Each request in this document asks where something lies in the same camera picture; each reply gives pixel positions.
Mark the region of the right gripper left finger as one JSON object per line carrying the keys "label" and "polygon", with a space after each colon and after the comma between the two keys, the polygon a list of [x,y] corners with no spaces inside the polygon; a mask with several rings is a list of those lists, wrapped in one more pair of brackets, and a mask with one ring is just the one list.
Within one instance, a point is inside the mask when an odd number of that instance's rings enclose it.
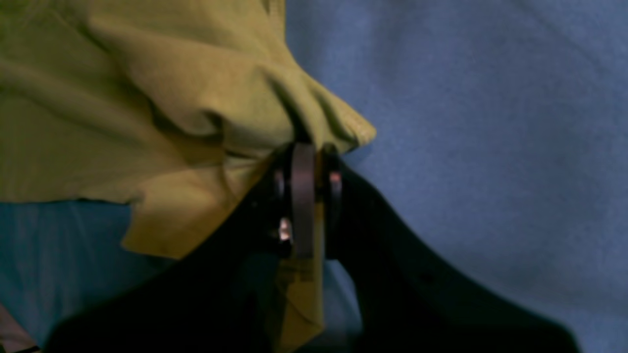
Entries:
{"label": "right gripper left finger", "polygon": [[59,324],[46,353],[273,353],[283,291],[313,278],[315,149],[281,148],[229,218],[184,259]]}

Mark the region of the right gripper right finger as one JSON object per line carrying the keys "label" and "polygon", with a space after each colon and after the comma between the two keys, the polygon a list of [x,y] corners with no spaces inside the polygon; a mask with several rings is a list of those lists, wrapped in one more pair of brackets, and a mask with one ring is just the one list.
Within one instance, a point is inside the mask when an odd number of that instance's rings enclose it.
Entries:
{"label": "right gripper right finger", "polygon": [[325,252],[350,275],[363,333],[355,353],[577,353],[563,326],[455,269],[401,220],[336,147],[321,150]]}

